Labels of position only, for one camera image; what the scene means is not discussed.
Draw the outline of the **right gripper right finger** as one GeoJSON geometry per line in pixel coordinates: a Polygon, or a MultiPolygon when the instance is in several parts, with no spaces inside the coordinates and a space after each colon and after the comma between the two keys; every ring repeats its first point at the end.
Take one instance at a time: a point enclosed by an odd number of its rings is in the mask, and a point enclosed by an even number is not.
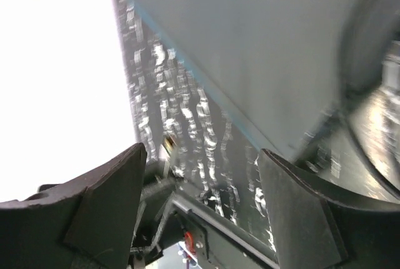
{"type": "Polygon", "coordinates": [[[259,175],[280,268],[399,268],[399,205],[332,184],[272,151],[259,175]]]}

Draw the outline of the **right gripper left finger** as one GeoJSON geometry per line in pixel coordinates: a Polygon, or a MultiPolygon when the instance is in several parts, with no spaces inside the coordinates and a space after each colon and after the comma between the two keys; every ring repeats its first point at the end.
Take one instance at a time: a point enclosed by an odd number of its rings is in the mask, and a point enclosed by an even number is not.
{"type": "Polygon", "coordinates": [[[126,268],[146,158],[137,143],[68,182],[1,203],[1,267],[126,268]]]}

